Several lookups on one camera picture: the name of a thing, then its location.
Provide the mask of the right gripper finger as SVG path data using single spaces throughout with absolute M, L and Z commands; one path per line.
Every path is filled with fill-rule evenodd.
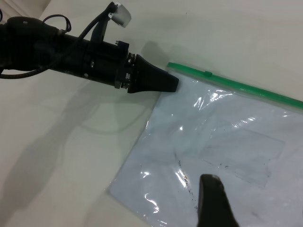
M 199 227 L 237 227 L 221 179 L 203 174 L 199 180 L 197 216 Z

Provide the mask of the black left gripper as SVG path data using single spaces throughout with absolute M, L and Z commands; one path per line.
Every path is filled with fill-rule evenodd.
M 126 78 L 129 44 L 84 41 L 83 48 L 83 78 L 119 89 Z M 176 92 L 179 83 L 177 77 L 155 67 L 140 55 L 135 57 L 129 79 L 128 93 Z

